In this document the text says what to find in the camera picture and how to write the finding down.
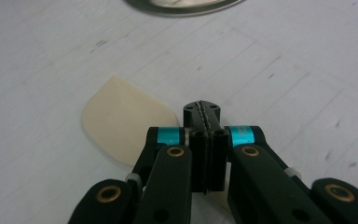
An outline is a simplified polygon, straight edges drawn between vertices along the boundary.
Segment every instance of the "white floor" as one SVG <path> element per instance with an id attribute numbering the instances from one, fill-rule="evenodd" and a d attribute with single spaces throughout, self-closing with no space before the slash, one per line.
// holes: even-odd
<path id="1" fill-rule="evenodd" d="M 248 0 L 186 19 L 121 0 L 0 0 L 0 224 L 66 223 L 94 183 L 131 170 L 81 128 L 112 75 L 179 119 L 203 99 L 222 106 L 223 125 L 261 126 L 309 186 L 358 187 L 356 0 Z M 233 223 L 194 198 L 193 223 Z"/>

